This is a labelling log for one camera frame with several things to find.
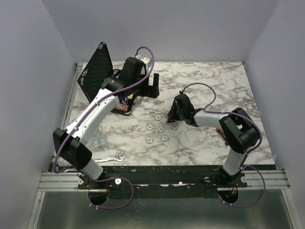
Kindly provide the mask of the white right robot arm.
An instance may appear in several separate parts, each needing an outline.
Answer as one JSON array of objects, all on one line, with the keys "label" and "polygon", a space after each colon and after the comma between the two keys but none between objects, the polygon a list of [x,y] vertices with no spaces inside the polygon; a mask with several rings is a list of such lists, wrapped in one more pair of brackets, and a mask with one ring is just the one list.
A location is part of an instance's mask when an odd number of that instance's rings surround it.
[{"label": "white right robot arm", "polygon": [[228,156],[219,175],[219,181],[225,187],[236,182],[249,153],[262,142],[262,132],[244,109],[238,107],[231,112],[195,109],[185,94],[174,97],[168,120],[185,121],[194,127],[222,129],[229,145]]}]

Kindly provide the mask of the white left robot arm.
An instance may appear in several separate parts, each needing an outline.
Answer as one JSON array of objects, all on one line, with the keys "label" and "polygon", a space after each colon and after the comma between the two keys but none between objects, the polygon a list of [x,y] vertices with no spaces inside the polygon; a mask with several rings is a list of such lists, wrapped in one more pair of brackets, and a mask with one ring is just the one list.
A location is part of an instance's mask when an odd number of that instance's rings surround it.
[{"label": "white left robot arm", "polygon": [[57,128],[53,132],[56,158],[63,158],[73,168],[89,176],[89,183],[94,188],[102,188],[106,177],[103,168],[92,158],[86,147],[88,140],[102,120],[120,102],[131,94],[141,97],[159,96],[159,75],[155,74],[153,84],[149,85],[149,76],[155,59],[129,57],[126,59],[119,76],[106,78],[85,111],[64,130]]}]

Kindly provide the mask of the black poker set case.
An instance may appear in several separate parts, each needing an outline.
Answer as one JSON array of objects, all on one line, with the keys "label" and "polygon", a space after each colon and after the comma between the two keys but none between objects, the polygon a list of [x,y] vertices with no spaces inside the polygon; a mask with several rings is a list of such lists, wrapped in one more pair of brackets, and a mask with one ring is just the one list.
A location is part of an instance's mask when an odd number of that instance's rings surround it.
[{"label": "black poker set case", "polygon": [[113,68],[107,44],[100,42],[97,44],[96,51],[82,71],[77,82],[91,103],[96,98],[105,81],[114,81],[107,86],[108,89],[113,91],[124,87],[124,83],[119,80],[119,73],[120,70],[115,71]]}]

